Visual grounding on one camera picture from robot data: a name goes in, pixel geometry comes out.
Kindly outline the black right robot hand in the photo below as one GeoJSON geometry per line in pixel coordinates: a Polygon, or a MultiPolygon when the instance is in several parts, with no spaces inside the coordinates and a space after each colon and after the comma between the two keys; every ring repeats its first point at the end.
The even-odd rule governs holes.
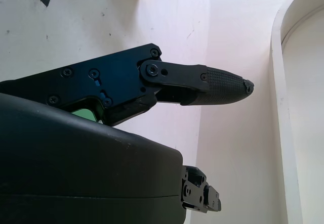
{"type": "Polygon", "coordinates": [[[155,44],[1,82],[1,223],[184,223],[219,193],[173,148],[116,126],[156,103],[224,105],[254,84],[155,44]]]}

